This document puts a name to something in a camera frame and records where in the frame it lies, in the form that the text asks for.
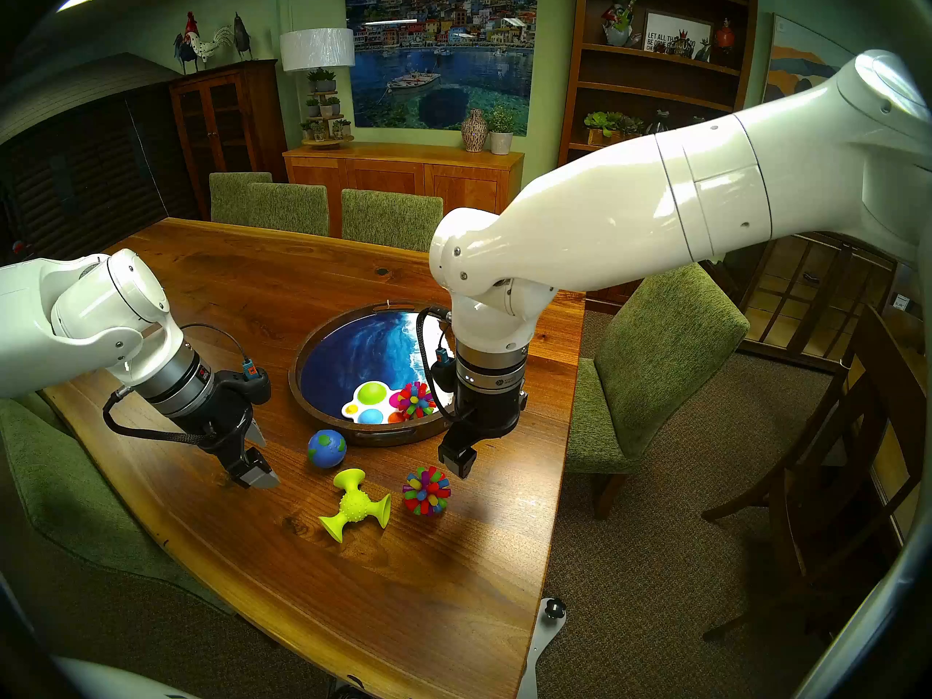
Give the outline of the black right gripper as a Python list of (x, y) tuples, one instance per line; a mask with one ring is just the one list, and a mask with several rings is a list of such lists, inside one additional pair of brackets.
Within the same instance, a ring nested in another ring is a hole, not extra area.
[(454, 413), (438, 459), (461, 480), (468, 478), (480, 441), (506, 436), (526, 407), (523, 372), (456, 372), (452, 379)]

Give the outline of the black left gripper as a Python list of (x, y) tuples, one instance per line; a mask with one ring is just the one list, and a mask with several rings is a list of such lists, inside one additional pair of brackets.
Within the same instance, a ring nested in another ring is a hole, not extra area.
[(280, 485), (280, 478), (258, 448), (245, 446), (246, 440), (266, 447), (247, 395), (253, 383), (243, 374), (212, 374), (200, 403), (182, 416), (182, 428), (207, 436), (200, 447), (217, 456), (235, 483), (270, 489)]

